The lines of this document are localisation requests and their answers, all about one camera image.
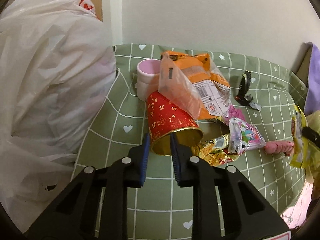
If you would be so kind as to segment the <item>pink floral bed sheet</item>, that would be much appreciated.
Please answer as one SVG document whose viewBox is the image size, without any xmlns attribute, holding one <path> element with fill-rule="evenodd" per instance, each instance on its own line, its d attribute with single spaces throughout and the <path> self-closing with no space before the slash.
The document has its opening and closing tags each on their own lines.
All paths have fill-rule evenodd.
<svg viewBox="0 0 320 240">
<path fill-rule="evenodd" d="M 311 202 L 312 188 L 313 185 L 306 181 L 295 204 L 288 207 L 281 214 L 282 219 L 289 228 L 294 229 L 297 226 L 301 226 L 306 220 L 306 213 Z"/>
</svg>

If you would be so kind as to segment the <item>red yellow snack wrapper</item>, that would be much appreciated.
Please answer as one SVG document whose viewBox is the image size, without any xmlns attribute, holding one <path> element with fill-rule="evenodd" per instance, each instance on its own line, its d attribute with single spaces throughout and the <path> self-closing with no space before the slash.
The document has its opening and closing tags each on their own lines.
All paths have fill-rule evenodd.
<svg viewBox="0 0 320 240">
<path fill-rule="evenodd" d="M 201 141 L 193 148 L 193 153 L 211 166 L 234 162 L 240 158 L 240 155 L 229 153 L 229 137 L 230 134 L 223 134 L 214 139 Z"/>
</svg>

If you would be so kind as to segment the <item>green checkered tablecloth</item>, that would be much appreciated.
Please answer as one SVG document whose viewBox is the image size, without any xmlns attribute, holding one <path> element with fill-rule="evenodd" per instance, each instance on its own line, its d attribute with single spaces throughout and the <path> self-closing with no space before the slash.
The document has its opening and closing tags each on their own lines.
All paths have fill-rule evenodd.
<svg viewBox="0 0 320 240">
<path fill-rule="evenodd" d="M 137 97 L 137 66 L 157 60 L 167 47 L 127 44 L 114 47 L 117 76 L 102 107 L 89 125 L 75 161 L 74 175 L 86 166 L 105 168 L 126 156 L 149 132 L 148 107 Z M 307 87 L 290 70 L 267 60 L 233 53 L 210 52 L 210 58 L 229 81 L 231 95 L 238 93 L 245 71 L 252 75 L 248 93 L 261 106 L 251 109 L 233 101 L 244 119 L 253 124 L 266 141 L 292 140 L 291 120 L 303 109 Z M 292 167 L 290 157 L 267 154 L 263 149 L 227 155 L 219 147 L 228 126 L 219 120 L 198 120 L 202 139 L 193 148 L 220 168 L 234 165 L 265 197 L 283 219 L 300 197 L 305 172 Z M 150 153 L 146 181 L 141 189 L 127 192 L 129 239 L 190 239 L 193 228 L 193 191 L 181 188 L 174 178 L 170 156 Z"/>
</svg>

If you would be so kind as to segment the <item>white plastic bag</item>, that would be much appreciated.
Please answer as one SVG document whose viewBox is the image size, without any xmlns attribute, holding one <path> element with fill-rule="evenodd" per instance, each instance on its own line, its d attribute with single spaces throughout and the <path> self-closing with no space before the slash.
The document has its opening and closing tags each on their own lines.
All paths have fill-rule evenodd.
<svg viewBox="0 0 320 240">
<path fill-rule="evenodd" d="M 21 231 L 68 184 L 115 78 L 91 0 L 9 0 L 1 13 L 1 204 Z"/>
</svg>

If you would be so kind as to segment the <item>yellow-lined trash bin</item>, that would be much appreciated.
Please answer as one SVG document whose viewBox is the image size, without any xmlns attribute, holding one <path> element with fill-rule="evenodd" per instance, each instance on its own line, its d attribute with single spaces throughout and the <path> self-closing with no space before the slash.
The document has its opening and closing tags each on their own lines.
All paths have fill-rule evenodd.
<svg viewBox="0 0 320 240">
<path fill-rule="evenodd" d="M 319 111 L 316 111 L 306 117 L 308 127 L 319 133 Z M 309 165 L 310 174 L 313 178 L 313 188 L 311 200 L 319 200 L 319 148 L 312 142 L 311 145 L 311 163 Z"/>
</svg>

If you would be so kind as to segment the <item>purple pillow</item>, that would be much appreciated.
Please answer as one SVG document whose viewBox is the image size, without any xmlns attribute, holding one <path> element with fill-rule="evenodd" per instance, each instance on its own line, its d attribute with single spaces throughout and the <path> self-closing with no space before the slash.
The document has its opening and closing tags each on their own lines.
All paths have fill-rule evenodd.
<svg viewBox="0 0 320 240">
<path fill-rule="evenodd" d="M 308 93 L 306 96 L 304 113 L 310 115 L 319 111 L 320 99 L 320 65 L 319 48 L 312 43 L 308 73 Z"/>
</svg>

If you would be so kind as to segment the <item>pink white jar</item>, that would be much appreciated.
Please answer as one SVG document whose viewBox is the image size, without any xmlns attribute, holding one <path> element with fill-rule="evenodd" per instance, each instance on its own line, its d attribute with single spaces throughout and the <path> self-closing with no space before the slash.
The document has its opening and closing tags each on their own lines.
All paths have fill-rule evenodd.
<svg viewBox="0 0 320 240">
<path fill-rule="evenodd" d="M 160 62 L 157 59 L 146 59 L 137 65 L 137 96 L 143 102 L 158 90 Z"/>
</svg>

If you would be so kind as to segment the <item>orange snack bag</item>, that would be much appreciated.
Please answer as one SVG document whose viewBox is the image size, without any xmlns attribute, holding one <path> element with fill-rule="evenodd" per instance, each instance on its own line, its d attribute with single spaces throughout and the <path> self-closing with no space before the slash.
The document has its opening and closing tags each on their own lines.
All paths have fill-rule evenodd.
<svg viewBox="0 0 320 240">
<path fill-rule="evenodd" d="M 229 118 L 230 84 L 208 53 L 163 52 L 158 91 L 196 120 Z"/>
</svg>

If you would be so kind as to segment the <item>red gold paper cup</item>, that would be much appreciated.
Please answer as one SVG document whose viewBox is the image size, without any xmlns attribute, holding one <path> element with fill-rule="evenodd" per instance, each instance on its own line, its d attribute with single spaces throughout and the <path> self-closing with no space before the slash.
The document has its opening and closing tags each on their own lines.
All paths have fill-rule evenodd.
<svg viewBox="0 0 320 240">
<path fill-rule="evenodd" d="M 203 131 L 185 111 L 158 91 L 146 101 L 151 150 L 158 155 L 170 155 L 170 135 L 176 134 L 180 144 L 195 146 L 203 138 Z"/>
</svg>

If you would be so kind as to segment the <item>colourful pink snack bag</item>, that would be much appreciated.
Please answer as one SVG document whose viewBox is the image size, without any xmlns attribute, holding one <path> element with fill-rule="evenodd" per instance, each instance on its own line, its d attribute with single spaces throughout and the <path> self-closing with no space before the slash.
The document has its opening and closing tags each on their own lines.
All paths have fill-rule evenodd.
<svg viewBox="0 0 320 240">
<path fill-rule="evenodd" d="M 233 105 L 230 105 L 225 121 L 230 131 L 228 146 L 230 154 L 242 155 L 245 151 L 256 150 L 266 145 L 257 127 L 246 122 L 242 111 Z"/>
</svg>

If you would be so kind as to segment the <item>pink caterpillar toy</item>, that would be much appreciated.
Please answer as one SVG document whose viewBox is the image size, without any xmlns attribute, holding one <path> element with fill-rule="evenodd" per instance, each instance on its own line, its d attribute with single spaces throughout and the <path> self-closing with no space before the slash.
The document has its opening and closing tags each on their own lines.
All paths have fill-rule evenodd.
<svg viewBox="0 0 320 240">
<path fill-rule="evenodd" d="M 294 153 L 294 143 L 291 141 L 268 141 L 264 146 L 266 154 L 278 154 L 284 153 L 286 156 L 290 156 Z"/>
</svg>

